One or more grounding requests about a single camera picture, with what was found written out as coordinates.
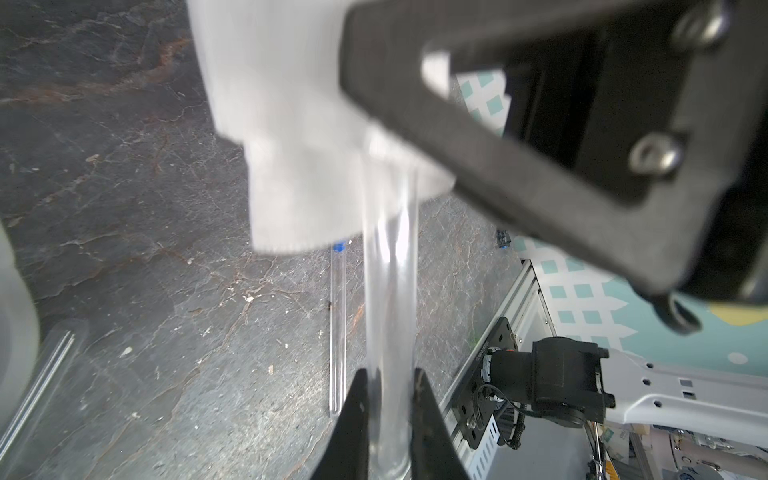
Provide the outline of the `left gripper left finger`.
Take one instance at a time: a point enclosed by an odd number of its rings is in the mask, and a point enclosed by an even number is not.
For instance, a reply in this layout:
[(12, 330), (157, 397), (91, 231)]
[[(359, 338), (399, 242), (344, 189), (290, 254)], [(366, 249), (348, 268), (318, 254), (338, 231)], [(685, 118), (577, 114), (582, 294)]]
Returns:
[(365, 480), (369, 472), (369, 395), (366, 369), (353, 378), (327, 448), (311, 480)]

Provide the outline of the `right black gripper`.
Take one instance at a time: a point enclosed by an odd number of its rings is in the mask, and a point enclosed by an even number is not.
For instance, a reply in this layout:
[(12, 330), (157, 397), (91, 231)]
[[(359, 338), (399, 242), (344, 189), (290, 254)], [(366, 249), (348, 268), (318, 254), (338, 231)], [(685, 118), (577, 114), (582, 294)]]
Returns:
[[(421, 68), (506, 67), (527, 86), (500, 138)], [(648, 297), (767, 300), (763, 1), (368, 1), (339, 81), (461, 194)]]

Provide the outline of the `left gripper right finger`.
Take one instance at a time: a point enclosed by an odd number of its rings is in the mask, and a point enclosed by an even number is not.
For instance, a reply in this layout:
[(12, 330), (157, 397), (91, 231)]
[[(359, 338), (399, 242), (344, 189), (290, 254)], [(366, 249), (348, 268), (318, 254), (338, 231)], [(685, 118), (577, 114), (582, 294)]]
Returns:
[(415, 480), (468, 480), (427, 374), (414, 371), (410, 423), (411, 478)]

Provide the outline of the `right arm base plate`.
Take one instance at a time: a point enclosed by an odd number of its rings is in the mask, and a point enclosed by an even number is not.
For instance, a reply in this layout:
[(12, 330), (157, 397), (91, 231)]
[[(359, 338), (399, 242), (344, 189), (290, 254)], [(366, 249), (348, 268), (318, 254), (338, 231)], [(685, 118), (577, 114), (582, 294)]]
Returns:
[(496, 423), (496, 443), (517, 450), (525, 430), (530, 404), (525, 385), (520, 381), (491, 379), (489, 356), (498, 351), (518, 350), (518, 338), (509, 320), (501, 316), (470, 355), (450, 396), (449, 407), (456, 419), (459, 437), (476, 450), (491, 422)]

